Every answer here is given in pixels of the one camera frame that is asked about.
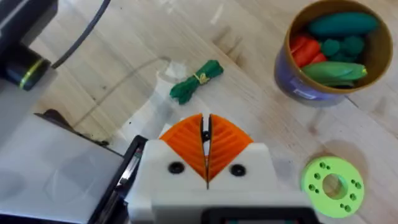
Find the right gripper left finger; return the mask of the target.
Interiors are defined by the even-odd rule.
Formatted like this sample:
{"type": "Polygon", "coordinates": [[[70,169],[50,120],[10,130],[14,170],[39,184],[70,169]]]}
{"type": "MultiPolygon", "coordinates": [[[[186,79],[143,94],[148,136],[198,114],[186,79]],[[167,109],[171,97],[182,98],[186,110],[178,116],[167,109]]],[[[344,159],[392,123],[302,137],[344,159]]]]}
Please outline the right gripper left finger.
{"type": "Polygon", "coordinates": [[[153,223],[152,201],[206,190],[206,156],[202,141],[203,115],[195,114],[167,128],[144,146],[137,175],[126,196],[131,223],[153,223]]]}

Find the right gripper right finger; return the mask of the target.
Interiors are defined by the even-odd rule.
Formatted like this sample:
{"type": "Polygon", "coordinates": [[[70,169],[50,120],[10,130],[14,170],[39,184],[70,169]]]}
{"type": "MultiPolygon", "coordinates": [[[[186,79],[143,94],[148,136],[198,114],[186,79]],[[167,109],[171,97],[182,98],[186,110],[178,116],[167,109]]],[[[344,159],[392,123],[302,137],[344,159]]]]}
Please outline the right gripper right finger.
{"type": "Polygon", "coordinates": [[[269,148],[227,119],[209,117],[208,188],[267,191],[277,188],[269,148]]]}

